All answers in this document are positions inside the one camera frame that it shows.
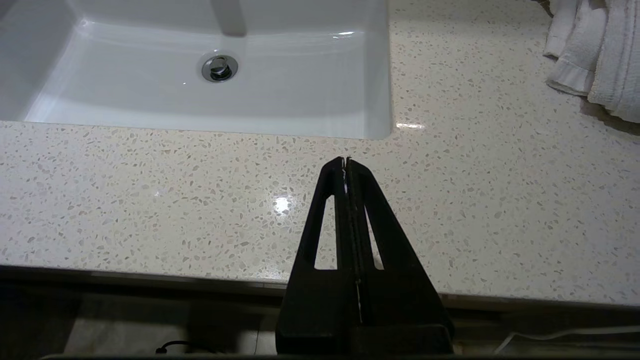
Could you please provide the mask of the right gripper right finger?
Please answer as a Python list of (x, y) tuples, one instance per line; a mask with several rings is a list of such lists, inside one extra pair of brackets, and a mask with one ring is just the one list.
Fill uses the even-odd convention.
[(372, 171), (349, 160), (349, 205), (361, 319), (371, 326), (453, 322)]

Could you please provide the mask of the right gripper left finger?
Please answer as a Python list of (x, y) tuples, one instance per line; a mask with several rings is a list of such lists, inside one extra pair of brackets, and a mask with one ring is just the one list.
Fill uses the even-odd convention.
[[(318, 269), (327, 201), (334, 206), (336, 269)], [(318, 176), (295, 256), (281, 314), (291, 327), (308, 319), (309, 328), (355, 327), (362, 323), (361, 231), (352, 189), (349, 157), (327, 162)]]

